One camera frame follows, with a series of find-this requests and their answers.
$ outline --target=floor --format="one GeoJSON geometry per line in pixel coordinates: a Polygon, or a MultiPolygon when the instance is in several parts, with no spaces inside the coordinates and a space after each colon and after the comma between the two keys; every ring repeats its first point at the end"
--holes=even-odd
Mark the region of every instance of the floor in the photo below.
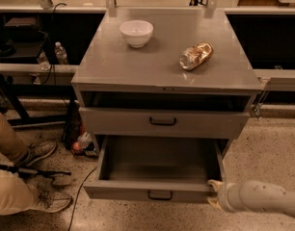
{"type": "MultiPolygon", "coordinates": [[[[65,109],[63,103],[28,102],[24,105],[31,116],[61,113],[65,109]]],[[[15,113],[9,111],[7,116],[14,117],[15,113]]],[[[56,153],[38,162],[35,168],[71,171],[71,176],[58,177],[55,182],[34,176],[27,181],[64,191],[76,199],[80,185],[97,166],[97,158],[74,156],[66,150],[61,143],[63,128],[64,124],[48,124],[16,128],[16,132],[27,144],[59,142],[56,153]]],[[[295,191],[295,105],[264,105],[262,118],[250,118],[239,139],[230,147],[224,164],[229,182],[256,179],[295,191]]],[[[93,180],[92,173],[87,182],[93,180]]],[[[230,214],[207,204],[90,200],[84,189],[76,205],[73,202],[58,214],[26,211],[0,217],[0,230],[68,230],[71,219],[70,230],[74,231],[295,231],[295,218],[279,214],[230,214]]]]}

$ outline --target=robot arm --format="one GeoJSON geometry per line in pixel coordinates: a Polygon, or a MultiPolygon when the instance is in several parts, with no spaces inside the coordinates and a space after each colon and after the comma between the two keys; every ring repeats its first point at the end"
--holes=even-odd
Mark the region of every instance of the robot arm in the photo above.
{"type": "Polygon", "coordinates": [[[226,212],[280,213],[295,218],[295,192],[280,186],[260,181],[231,184],[209,180],[208,184],[217,193],[208,202],[226,212]]]}

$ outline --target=gray countertop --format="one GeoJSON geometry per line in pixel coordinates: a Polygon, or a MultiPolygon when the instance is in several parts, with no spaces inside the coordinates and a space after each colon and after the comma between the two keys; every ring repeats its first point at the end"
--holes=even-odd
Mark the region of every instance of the gray countertop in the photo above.
{"type": "Polygon", "coordinates": [[[224,10],[198,8],[117,8],[114,16],[106,13],[71,83],[124,90],[261,90],[224,10]],[[131,19],[154,26],[151,40],[139,49],[128,46],[119,29],[131,19]],[[211,59],[193,71],[182,69],[182,51],[202,41],[213,46],[211,59]]]}

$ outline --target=foil-wrapped object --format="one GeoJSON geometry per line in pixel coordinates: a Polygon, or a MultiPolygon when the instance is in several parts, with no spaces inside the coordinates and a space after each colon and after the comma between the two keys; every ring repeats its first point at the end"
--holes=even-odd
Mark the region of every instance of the foil-wrapped object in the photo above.
{"type": "Polygon", "coordinates": [[[179,63],[183,69],[192,70],[200,64],[203,64],[212,54],[212,46],[207,42],[201,42],[184,50],[179,58],[179,63]]]}

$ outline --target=gray cabinet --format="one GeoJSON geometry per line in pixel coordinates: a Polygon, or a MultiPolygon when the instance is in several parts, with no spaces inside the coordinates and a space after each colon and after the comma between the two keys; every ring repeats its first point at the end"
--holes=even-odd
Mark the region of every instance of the gray cabinet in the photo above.
{"type": "Polygon", "coordinates": [[[80,115],[99,153],[96,177],[84,186],[90,198],[204,203],[213,194],[207,181],[225,180],[223,158],[243,130],[261,85],[231,29],[219,27],[224,12],[206,22],[204,13],[117,9],[117,17],[105,15],[94,53],[72,79],[80,115]],[[141,49],[126,45],[119,32],[119,25],[132,18],[154,24],[154,38],[141,49]],[[181,19],[199,21],[202,35],[187,23],[167,34],[168,25],[181,19]],[[181,33],[185,36],[177,44],[173,36],[181,33]],[[178,56],[193,37],[203,35],[215,55],[186,72],[178,56]]]}

